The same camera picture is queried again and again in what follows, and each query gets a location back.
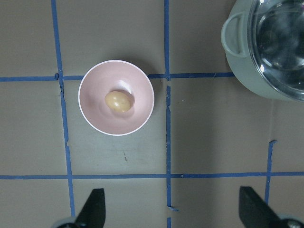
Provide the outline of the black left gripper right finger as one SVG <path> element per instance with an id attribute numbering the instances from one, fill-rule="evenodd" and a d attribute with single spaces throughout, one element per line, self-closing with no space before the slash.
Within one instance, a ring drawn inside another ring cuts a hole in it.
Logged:
<path id="1" fill-rule="evenodd" d="M 238 215 L 246 228 L 302 228 L 294 218 L 279 217 L 250 186 L 239 188 Z"/>

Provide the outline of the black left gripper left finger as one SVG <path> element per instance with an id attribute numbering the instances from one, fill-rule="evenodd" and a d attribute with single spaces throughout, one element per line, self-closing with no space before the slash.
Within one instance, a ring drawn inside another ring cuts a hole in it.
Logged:
<path id="1" fill-rule="evenodd" d="M 61 219 L 54 228 L 103 228 L 105 225 L 105 191 L 93 189 L 77 217 Z"/>

